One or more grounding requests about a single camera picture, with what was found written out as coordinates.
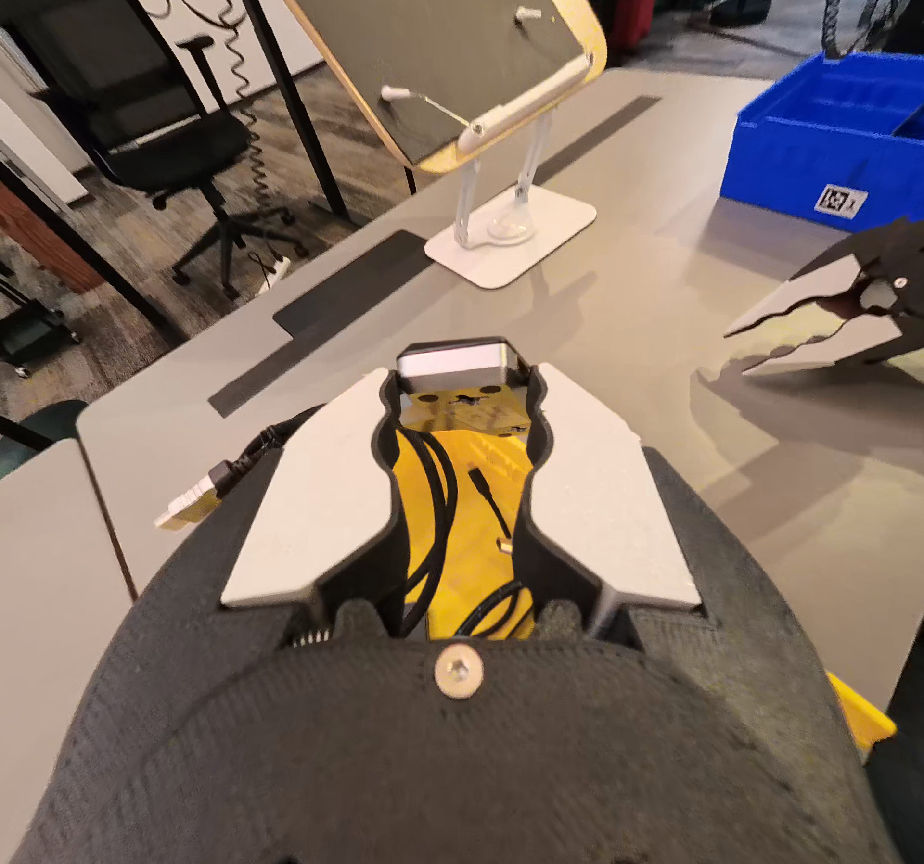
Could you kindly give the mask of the yellow plastic bin stack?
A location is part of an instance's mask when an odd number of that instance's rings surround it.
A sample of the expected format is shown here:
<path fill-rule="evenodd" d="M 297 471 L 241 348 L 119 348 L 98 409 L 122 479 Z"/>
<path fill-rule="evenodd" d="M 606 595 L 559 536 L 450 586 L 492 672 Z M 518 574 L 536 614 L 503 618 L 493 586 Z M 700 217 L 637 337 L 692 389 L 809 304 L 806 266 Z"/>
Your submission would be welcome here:
<path fill-rule="evenodd" d="M 515 435 L 492 436 L 474 431 L 437 431 L 427 446 L 426 462 L 436 469 L 447 504 L 456 512 L 448 530 L 445 565 L 433 603 L 413 631 L 419 639 L 446 639 L 495 590 L 514 580 L 513 527 L 530 463 L 526 446 Z M 395 467 L 410 528 L 410 579 L 405 614 L 424 587 L 430 564 L 424 565 L 435 541 L 435 519 L 425 463 L 407 439 L 399 440 Z M 535 627 L 531 592 L 510 593 L 480 616 L 473 634 L 481 639 L 529 638 Z M 865 761 L 873 745 L 896 734 L 885 713 L 828 673 L 841 711 Z"/>

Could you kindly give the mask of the black office chair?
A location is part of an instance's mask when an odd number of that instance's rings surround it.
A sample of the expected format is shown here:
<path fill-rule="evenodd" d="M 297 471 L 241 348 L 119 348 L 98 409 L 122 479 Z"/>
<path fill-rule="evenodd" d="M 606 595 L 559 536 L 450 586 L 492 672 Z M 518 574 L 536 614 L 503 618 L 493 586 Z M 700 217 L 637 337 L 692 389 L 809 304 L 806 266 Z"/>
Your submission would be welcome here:
<path fill-rule="evenodd" d="M 80 0 L 15 19 L 6 32 L 40 78 L 33 97 L 51 109 L 92 165 L 110 183 L 136 191 L 163 211 L 187 191 L 199 192 L 214 223 L 173 264 L 172 280 L 187 286 L 187 266 L 214 245 L 219 249 L 219 284 L 236 300 L 231 280 L 235 250 L 247 237 L 262 239 L 273 258 L 261 257 L 261 288 L 268 290 L 290 264 L 274 243 L 291 245 L 298 258 L 309 250 L 296 237 L 267 226 L 278 217 L 295 223 L 283 205 L 260 203 L 248 213 L 230 214 L 216 185 L 219 175 L 246 158 L 256 158 L 255 137 L 230 110 L 206 52 L 209 35 L 182 41 L 212 92 L 217 109 L 208 111 L 179 59 L 139 0 Z"/>

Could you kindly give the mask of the blue plastic bin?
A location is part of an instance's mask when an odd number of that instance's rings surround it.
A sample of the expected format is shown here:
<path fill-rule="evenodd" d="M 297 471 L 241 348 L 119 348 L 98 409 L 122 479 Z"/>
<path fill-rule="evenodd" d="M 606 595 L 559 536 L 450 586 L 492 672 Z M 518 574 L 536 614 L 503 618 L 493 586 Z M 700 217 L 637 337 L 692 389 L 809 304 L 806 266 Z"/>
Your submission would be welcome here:
<path fill-rule="evenodd" d="M 923 58 L 819 53 L 737 115 L 721 196 L 847 232 L 923 218 Z"/>

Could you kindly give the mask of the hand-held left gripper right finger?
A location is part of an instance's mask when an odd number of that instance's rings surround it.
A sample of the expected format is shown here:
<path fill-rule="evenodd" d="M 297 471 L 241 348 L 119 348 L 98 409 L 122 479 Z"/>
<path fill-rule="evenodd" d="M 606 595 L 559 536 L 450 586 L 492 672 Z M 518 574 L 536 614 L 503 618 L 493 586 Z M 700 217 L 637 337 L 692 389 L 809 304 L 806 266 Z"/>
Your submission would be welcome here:
<path fill-rule="evenodd" d="M 609 627 L 628 606 L 699 608 L 652 468 L 625 419 L 549 363 L 531 370 L 526 413 L 517 579 L 536 614 L 568 602 L 582 627 Z"/>

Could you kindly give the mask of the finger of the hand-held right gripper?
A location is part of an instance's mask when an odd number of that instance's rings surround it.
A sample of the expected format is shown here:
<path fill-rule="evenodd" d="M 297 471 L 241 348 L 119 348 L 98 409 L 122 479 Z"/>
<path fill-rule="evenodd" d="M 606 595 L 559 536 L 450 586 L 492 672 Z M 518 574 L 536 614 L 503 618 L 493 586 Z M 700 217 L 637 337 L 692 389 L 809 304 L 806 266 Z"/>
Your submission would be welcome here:
<path fill-rule="evenodd" d="M 757 302 L 729 325 L 725 339 L 732 338 L 767 321 L 769 318 L 787 316 L 796 308 L 820 301 L 830 301 L 846 296 L 860 280 L 862 268 L 853 254 L 847 254 L 828 261 L 808 273 L 796 275 L 783 281 L 766 297 Z"/>
<path fill-rule="evenodd" d="M 893 319 L 850 319 L 831 336 L 800 345 L 783 355 L 767 358 L 743 376 L 770 376 L 833 367 L 848 358 L 880 350 L 903 333 Z"/>

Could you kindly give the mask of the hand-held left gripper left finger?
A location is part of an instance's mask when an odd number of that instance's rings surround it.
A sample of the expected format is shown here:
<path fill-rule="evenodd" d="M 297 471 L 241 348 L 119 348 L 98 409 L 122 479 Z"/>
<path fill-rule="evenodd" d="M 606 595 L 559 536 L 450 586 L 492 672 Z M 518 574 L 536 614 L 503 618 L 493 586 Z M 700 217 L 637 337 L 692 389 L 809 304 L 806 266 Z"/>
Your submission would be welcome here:
<path fill-rule="evenodd" d="M 286 441 L 222 593 L 226 608 L 364 600 L 402 619 L 409 529 L 394 466 L 397 374 L 373 370 Z"/>

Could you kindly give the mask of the red bin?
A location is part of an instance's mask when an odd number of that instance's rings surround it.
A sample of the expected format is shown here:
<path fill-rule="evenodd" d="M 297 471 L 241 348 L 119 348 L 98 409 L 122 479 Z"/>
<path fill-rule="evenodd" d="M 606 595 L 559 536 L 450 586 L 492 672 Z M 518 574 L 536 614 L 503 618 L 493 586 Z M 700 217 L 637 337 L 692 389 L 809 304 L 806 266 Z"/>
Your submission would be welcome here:
<path fill-rule="evenodd" d="M 648 37 L 653 24 L 655 0 L 616 0 L 608 34 L 608 64 L 616 65 L 634 55 Z"/>

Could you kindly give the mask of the white bar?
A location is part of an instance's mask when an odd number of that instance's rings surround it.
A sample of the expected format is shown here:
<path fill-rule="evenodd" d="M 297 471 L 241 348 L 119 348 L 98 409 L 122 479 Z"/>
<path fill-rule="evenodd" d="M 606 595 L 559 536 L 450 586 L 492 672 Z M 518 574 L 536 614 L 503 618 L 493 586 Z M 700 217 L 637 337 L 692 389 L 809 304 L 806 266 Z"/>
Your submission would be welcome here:
<path fill-rule="evenodd" d="M 522 119 L 542 111 L 560 96 L 580 86 L 593 66 L 591 53 L 567 62 L 559 71 L 513 99 L 496 105 L 473 119 L 456 141 L 461 154 L 471 154 L 484 142 L 497 139 Z"/>

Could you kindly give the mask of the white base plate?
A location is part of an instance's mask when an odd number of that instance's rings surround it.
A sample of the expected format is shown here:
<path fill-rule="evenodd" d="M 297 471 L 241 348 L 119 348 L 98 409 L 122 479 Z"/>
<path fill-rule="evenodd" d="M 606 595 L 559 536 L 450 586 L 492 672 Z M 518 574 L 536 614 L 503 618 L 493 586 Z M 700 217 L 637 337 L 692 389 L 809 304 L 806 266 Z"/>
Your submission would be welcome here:
<path fill-rule="evenodd" d="M 481 161 L 463 166 L 452 226 L 429 238 L 424 253 L 474 286 L 494 291 L 511 284 L 597 218 L 596 208 L 538 186 L 539 159 L 548 142 L 553 112 L 541 115 L 513 186 L 476 206 Z"/>

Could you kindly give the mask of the small grey adapter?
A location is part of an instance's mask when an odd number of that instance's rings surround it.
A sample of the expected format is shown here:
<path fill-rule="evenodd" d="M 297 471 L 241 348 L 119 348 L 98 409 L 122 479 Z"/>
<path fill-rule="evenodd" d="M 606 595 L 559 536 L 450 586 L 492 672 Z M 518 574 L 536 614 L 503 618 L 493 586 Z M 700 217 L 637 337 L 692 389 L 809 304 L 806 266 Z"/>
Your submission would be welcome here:
<path fill-rule="evenodd" d="M 396 363 L 399 384 L 410 395 L 514 385 L 524 367 L 515 349 L 499 337 L 413 344 Z"/>

